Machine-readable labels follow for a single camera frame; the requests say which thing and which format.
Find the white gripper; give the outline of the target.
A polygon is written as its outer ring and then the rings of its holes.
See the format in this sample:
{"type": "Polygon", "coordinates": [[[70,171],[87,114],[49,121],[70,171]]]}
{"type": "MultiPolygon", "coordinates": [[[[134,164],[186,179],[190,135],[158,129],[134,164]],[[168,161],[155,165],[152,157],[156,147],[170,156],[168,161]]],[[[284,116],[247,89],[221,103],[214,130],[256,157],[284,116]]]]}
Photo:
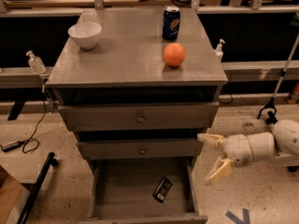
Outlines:
{"type": "MultiPolygon", "coordinates": [[[[197,138],[206,146],[221,150],[225,138],[219,134],[199,133],[197,138]]],[[[227,158],[218,157],[213,168],[205,178],[206,185],[215,185],[228,176],[235,167],[250,166],[253,155],[249,139],[243,135],[232,135],[226,138],[224,153],[227,158]]]]}

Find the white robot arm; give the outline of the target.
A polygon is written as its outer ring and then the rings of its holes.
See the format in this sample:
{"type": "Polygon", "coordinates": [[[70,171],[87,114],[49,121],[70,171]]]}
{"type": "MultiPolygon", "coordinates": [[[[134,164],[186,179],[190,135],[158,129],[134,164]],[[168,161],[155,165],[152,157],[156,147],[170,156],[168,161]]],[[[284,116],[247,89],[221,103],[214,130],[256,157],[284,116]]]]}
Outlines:
{"type": "Polygon", "coordinates": [[[220,152],[205,179],[207,185],[217,184],[234,168],[250,166],[258,161],[278,166],[299,165],[299,123],[294,120],[279,120],[266,133],[228,137],[199,133],[197,138],[204,145],[220,152]]]}

